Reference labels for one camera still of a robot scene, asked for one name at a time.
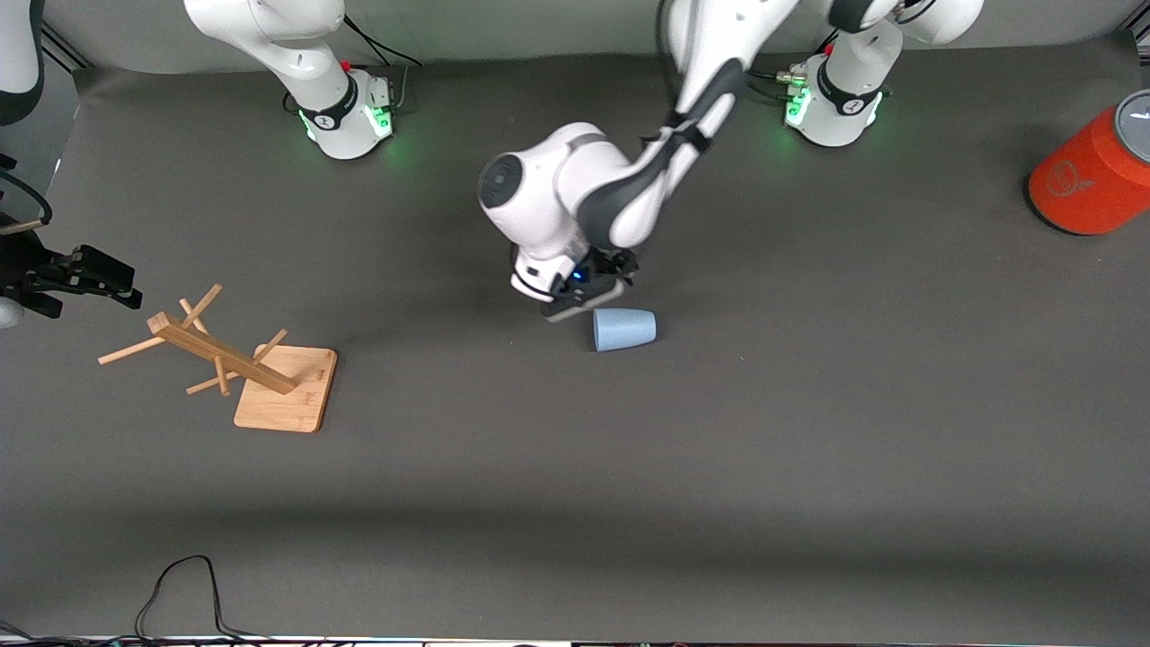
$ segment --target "gray mat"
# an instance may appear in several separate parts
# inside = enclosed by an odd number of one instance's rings
[[[2,615],[128,631],[202,552],[256,632],[1147,644],[1150,219],[1071,237],[1019,190],[1137,86],[1133,41],[911,52],[892,83],[841,151],[742,103],[619,303],[660,340],[596,355],[507,285],[475,184],[575,120],[636,153],[653,60],[415,69],[346,163],[269,74],[87,78],[45,237],[147,298],[0,337]],[[233,429],[171,348],[97,367],[214,280],[238,347],[339,351],[319,434]],[[209,610],[187,568],[150,630]]]

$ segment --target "plastic cup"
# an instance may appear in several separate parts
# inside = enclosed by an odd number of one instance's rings
[[[654,337],[653,311],[626,307],[595,310],[595,351],[599,353],[651,344]]]

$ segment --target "red can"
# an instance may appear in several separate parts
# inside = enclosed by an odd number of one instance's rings
[[[1071,233],[1109,233],[1150,209],[1150,91],[1098,115],[1030,174],[1030,203]]]

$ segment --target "logo on can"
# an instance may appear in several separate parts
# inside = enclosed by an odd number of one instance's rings
[[[1070,160],[1063,160],[1050,169],[1046,176],[1046,190],[1056,198],[1067,198],[1081,188],[1094,186],[1094,182],[1082,179],[1078,167]]]

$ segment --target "wooden stand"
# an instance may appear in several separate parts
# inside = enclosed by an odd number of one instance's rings
[[[288,336],[284,330],[255,349],[253,357],[247,357],[213,338],[200,321],[221,290],[220,283],[213,285],[195,307],[187,299],[179,299],[187,315],[183,321],[166,311],[158,313],[147,319],[148,331],[154,336],[151,340],[108,354],[99,363],[110,364],[168,342],[210,362],[215,369],[215,378],[187,388],[187,395],[218,386],[220,393],[229,396],[229,380],[247,379],[236,410],[237,426],[281,432],[317,431],[331,393],[336,352],[282,347],[279,342]]]

